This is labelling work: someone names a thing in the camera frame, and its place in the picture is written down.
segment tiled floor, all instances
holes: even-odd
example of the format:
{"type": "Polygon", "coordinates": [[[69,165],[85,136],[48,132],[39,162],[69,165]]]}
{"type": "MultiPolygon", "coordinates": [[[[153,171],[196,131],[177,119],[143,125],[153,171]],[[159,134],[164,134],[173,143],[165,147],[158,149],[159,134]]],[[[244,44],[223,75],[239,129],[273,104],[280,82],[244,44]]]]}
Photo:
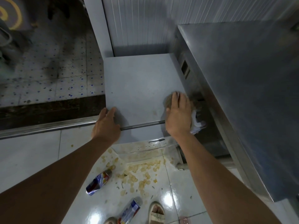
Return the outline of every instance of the tiled floor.
{"type": "MultiPolygon", "coordinates": [[[[92,127],[0,140],[0,192],[88,142],[92,127]]],[[[152,201],[163,205],[168,224],[179,224],[179,219],[185,217],[188,224],[212,224],[190,172],[177,170],[177,161],[175,147],[164,148],[163,156],[134,163],[125,163],[108,149],[93,166],[62,223],[101,224],[108,217],[120,215],[130,200],[138,198],[141,209],[132,224],[147,223],[152,201]],[[115,169],[107,185],[94,195],[87,195],[86,186],[110,165],[115,165],[115,169]]],[[[231,172],[240,177],[237,170],[231,172]]],[[[266,204],[283,224],[297,223],[290,222],[280,203],[266,204]]]]}
{"type": "Polygon", "coordinates": [[[0,77],[0,107],[105,94],[103,60],[84,14],[58,11],[52,21],[42,5],[32,45],[12,75],[0,77]]]}

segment foot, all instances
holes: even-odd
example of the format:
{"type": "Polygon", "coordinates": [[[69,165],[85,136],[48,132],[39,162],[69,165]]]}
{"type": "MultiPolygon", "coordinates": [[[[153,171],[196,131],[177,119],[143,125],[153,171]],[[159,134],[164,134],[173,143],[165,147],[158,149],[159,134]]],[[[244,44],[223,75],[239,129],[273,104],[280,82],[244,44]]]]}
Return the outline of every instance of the foot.
{"type": "Polygon", "coordinates": [[[153,203],[154,206],[151,206],[149,224],[164,224],[164,209],[161,204],[158,202],[153,203]]]}

